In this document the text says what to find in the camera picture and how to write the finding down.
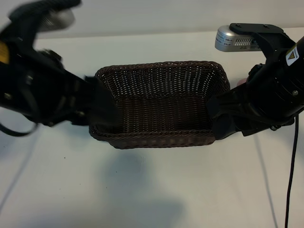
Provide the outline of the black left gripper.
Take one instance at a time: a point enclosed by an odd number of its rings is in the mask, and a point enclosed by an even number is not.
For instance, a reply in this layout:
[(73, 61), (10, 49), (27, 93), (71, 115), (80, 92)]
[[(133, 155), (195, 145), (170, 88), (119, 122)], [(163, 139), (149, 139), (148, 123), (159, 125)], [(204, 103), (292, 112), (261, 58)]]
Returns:
[(106, 86), (97, 77), (81, 79), (66, 71), (54, 52), (11, 51), (10, 109), (46, 126), (63, 121), (109, 128), (119, 124), (119, 110)]

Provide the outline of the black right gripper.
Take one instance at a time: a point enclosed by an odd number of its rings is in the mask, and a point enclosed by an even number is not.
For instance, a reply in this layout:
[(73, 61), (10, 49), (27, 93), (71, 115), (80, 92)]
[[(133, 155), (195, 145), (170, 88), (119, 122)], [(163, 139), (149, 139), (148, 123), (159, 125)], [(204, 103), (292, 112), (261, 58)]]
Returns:
[[(244, 114), (244, 89), (249, 103)], [(213, 117), (216, 140), (242, 132), (244, 136), (267, 128), (291, 125), (304, 109), (304, 55), (289, 51), (274, 61), (255, 65), (248, 74), (246, 86), (240, 85), (207, 101)]]

